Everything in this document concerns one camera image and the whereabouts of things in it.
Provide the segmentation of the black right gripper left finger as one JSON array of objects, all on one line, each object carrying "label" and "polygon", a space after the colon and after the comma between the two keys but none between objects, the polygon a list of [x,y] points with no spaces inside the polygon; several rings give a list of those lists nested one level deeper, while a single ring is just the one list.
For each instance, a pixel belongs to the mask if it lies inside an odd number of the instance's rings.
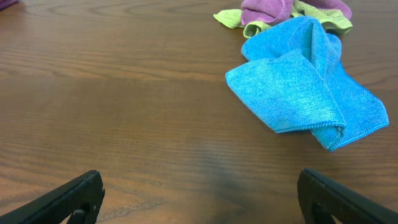
[{"label": "black right gripper left finger", "polygon": [[105,191],[100,172],[89,170],[45,195],[1,216],[1,223],[92,224],[103,203]]}]

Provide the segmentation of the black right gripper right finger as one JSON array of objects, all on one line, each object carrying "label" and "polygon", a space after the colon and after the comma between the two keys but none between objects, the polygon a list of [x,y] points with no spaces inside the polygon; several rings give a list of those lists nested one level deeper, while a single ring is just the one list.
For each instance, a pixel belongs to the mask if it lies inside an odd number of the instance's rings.
[{"label": "black right gripper right finger", "polygon": [[311,169],[301,171],[297,192],[306,224],[397,223],[397,212]]}]

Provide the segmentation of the blue microfiber cloth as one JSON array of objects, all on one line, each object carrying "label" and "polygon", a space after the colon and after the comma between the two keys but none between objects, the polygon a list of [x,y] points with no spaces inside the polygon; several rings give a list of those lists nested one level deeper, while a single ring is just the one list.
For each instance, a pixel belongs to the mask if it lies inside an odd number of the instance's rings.
[{"label": "blue microfiber cloth", "polygon": [[233,93],[276,133],[310,131],[334,151],[389,124],[382,101],[351,78],[341,42],[310,16],[245,41],[246,63],[227,72]]}]

